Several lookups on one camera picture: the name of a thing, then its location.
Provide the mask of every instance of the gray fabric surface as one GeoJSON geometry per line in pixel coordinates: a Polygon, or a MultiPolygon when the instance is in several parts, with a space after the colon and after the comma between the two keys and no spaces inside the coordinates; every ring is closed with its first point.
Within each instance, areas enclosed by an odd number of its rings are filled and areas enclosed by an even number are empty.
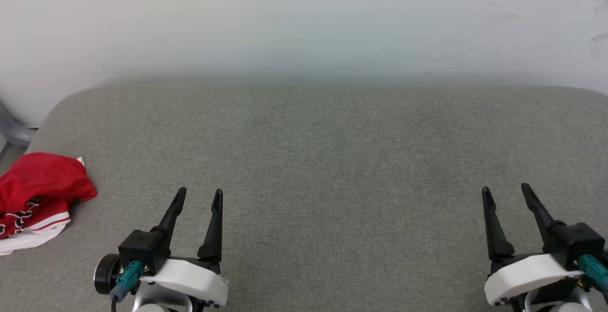
{"type": "Polygon", "coordinates": [[[606,116],[606,96],[556,87],[78,93],[28,152],[83,156],[99,195],[54,240],[0,257],[2,310],[108,311],[98,260],[185,186],[178,256],[195,256],[224,190],[226,311],[510,311],[484,297],[481,189],[518,253],[541,248],[524,181],[554,217],[608,236],[606,116]]]}

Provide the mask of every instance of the folded clothing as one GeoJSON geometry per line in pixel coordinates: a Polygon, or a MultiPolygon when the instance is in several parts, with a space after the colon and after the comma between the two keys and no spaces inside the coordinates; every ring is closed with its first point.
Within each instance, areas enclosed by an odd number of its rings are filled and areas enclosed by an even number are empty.
{"type": "Polygon", "coordinates": [[[0,255],[54,238],[70,222],[70,204],[96,195],[82,158],[22,156],[0,178],[0,255]]]}

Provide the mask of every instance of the cable connector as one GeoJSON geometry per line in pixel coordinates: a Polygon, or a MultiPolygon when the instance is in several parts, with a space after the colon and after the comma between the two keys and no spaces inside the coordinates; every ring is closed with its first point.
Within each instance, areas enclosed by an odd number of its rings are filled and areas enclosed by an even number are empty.
{"type": "Polygon", "coordinates": [[[599,284],[604,295],[608,295],[608,269],[592,255],[585,254],[578,260],[579,269],[599,284]]]}
{"type": "Polygon", "coordinates": [[[116,280],[116,286],[110,291],[110,300],[116,298],[118,303],[122,303],[124,297],[139,282],[143,275],[143,264],[139,261],[132,261],[116,280]]]}

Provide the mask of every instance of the white wall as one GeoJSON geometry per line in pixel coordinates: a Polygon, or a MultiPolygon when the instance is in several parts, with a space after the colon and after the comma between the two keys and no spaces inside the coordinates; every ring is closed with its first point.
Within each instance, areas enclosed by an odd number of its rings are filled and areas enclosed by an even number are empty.
{"type": "Polygon", "coordinates": [[[33,126],[71,93],[145,81],[608,93],[608,0],[0,0],[0,16],[0,100],[33,126]]]}

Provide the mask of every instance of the red stripe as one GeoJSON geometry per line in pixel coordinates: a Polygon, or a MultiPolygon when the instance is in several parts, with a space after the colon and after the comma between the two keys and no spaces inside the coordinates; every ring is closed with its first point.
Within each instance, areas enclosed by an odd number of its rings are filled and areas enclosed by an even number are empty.
{"type": "Polygon", "coordinates": [[[54,222],[48,223],[47,225],[45,225],[43,227],[39,227],[37,229],[34,229],[33,231],[42,230],[44,228],[48,228],[51,225],[56,225],[57,223],[61,223],[61,222],[69,221],[69,220],[70,220],[70,217],[67,217],[67,218],[64,218],[64,219],[60,219],[59,221],[54,221],[54,222]]]}

